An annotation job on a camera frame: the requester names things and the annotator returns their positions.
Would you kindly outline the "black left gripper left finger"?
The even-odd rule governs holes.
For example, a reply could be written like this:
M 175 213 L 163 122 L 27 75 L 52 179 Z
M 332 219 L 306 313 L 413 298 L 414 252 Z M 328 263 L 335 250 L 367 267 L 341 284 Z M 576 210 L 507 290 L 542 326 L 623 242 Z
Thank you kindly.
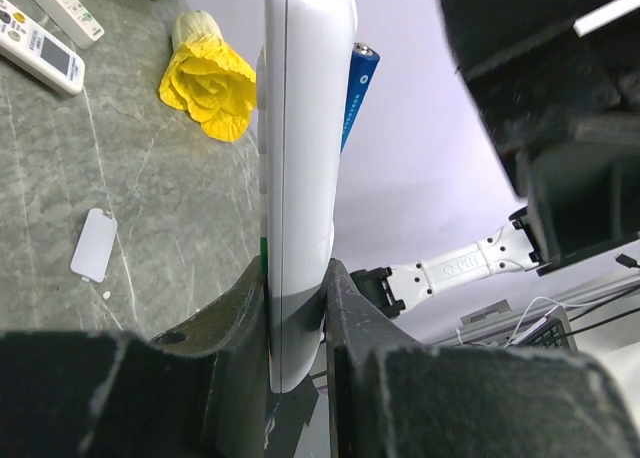
M 259 457 L 268 388 L 264 275 L 253 260 L 154 339 L 125 331 L 1 335 L 5 457 Z

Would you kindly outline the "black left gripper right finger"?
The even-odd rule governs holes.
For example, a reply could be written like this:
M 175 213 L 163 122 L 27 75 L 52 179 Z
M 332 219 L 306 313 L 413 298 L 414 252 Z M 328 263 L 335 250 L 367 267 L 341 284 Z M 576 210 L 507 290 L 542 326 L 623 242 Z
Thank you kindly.
M 577 352 L 426 346 L 326 274 L 330 450 L 335 457 L 635 457 L 613 377 Z

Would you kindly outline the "white battery cover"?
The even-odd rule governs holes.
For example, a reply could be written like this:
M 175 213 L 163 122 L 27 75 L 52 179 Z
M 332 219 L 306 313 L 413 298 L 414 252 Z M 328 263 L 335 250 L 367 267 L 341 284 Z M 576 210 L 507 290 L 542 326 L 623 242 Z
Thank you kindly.
M 89 210 L 83 224 L 70 270 L 84 281 L 102 283 L 113 251 L 117 220 L 100 208 Z

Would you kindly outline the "blue battery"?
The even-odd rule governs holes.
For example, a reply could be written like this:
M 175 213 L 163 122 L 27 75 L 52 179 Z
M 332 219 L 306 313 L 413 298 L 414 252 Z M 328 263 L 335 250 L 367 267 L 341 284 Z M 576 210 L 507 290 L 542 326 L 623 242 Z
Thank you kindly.
M 344 149 L 360 110 L 380 55 L 368 45 L 356 42 L 353 46 L 346 95 L 341 149 Z

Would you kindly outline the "white remote with orange button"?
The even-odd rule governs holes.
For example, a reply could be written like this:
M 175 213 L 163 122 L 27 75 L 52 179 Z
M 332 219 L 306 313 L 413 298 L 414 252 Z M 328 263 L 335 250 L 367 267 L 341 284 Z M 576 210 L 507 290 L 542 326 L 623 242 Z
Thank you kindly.
M 355 0 L 264 0 L 256 64 L 270 385 L 292 391 L 321 342 Z

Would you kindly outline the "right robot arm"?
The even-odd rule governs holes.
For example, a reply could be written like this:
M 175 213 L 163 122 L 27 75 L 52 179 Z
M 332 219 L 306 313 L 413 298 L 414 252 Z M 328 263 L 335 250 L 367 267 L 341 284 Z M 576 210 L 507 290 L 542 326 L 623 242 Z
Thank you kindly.
M 546 275 L 639 236 L 636 0 L 439 0 L 448 45 L 515 193 L 506 225 L 464 248 L 359 270 L 395 318 L 495 274 Z

